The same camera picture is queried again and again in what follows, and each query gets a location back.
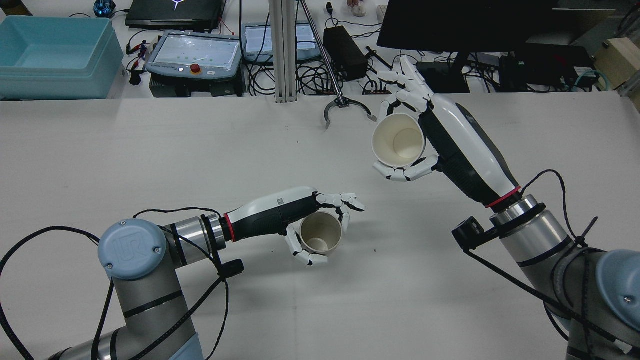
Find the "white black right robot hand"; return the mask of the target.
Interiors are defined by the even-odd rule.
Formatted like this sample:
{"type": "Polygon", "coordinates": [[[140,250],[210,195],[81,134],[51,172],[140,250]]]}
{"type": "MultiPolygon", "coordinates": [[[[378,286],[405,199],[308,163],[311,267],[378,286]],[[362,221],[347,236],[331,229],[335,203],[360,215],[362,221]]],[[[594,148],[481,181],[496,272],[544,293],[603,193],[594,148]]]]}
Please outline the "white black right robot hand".
{"type": "Polygon", "coordinates": [[[407,56],[400,71],[379,71],[398,91],[381,103],[372,137],[375,170],[393,182],[443,173],[462,193],[498,213],[522,199],[505,158],[478,121],[449,96],[432,91],[407,56]]]}

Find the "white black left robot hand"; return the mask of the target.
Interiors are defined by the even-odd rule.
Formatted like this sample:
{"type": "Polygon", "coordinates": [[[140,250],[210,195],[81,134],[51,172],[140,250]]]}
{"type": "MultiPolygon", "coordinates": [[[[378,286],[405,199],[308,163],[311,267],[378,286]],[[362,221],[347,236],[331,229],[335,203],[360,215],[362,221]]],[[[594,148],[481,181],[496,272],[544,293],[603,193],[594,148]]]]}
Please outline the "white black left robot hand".
{"type": "Polygon", "coordinates": [[[254,199],[220,218],[227,242],[265,235],[281,235],[295,259],[308,266],[327,264],[329,258],[318,250],[307,250],[293,224],[322,208],[332,208],[340,229],[350,223],[350,210],[364,212],[366,207],[355,193],[323,193],[315,187],[297,186],[254,199]]]}

